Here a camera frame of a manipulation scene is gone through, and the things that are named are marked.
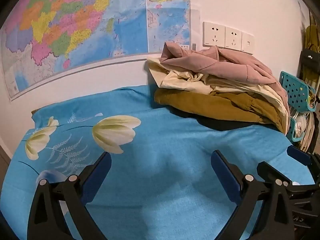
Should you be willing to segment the pink zip jacket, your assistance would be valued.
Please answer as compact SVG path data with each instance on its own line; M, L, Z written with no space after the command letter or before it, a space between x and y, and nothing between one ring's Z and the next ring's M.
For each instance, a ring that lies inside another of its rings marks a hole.
M289 110L286 90L276 80L272 70L252 55L217 46L201 51L185 50L176 43L165 42L160 63L166 67L179 67L239 83L268 85Z

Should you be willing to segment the teal plastic basket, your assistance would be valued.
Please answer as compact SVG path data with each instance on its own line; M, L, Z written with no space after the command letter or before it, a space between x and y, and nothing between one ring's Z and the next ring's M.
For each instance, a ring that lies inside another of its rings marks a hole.
M315 90L301 79L282 71L280 84L287 92L290 109L290 126L287 138L302 141L307 130L308 118L315 107Z

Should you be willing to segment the colourful wall map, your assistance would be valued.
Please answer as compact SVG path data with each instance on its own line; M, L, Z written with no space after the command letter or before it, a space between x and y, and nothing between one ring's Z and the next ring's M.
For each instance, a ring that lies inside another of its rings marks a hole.
M10 98L88 64L195 47L190 0L19 0L1 28Z

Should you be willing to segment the white wall socket middle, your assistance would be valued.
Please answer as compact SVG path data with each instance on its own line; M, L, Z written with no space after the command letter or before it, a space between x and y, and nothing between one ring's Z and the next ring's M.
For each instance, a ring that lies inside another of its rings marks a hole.
M231 27L225 28L225 48L241 50L242 31Z

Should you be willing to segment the cream garment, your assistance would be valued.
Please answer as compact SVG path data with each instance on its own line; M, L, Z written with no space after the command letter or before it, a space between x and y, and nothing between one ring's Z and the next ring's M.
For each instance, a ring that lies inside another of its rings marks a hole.
M287 132L289 130L290 117L281 97L268 85L250 85L229 80L217 79L201 73L168 71L160 64L159 59L147 60L149 71L158 88L178 89L188 92L210 94L216 93L256 93L265 98L276 107L282 118L287 118Z

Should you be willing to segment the white wall socket left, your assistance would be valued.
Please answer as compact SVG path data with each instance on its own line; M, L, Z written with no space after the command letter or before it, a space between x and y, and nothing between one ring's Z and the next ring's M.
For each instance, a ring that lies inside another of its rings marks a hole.
M225 26L203 22L203 46L218 46L223 48L225 46Z

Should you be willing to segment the mustard brown garment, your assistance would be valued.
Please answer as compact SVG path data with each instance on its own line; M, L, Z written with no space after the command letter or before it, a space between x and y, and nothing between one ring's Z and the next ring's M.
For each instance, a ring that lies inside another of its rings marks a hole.
M216 127L226 129L227 121L239 126L272 125L283 134L287 133L287 118L282 118L276 107L256 93L216 93L208 95L178 89L159 88L154 100L160 105L171 106L182 112L217 120Z

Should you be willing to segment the white wall socket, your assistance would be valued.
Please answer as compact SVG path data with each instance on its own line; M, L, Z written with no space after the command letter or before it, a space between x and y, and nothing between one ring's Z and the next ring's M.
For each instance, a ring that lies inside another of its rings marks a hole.
M225 26L203 22L203 46L218 46L223 48L225 46Z
M225 28L225 48L241 50L242 31L231 27Z

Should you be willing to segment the blue floral bed sheet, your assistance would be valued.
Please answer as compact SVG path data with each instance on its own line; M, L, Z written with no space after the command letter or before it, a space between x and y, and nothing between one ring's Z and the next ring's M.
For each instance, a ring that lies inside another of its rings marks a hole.
M233 210L210 163L214 150L245 174L266 161L299 184L308 168L287 155L290 142L260 125L225 131L154 102L155 87L84 96L39 109L9 165L1 212L20 239L27 237L38 182L64 181L94 163L103 150L92 127L115 115L140 120L134 139L112 155L112 166L87 209L108 239L214 239Z

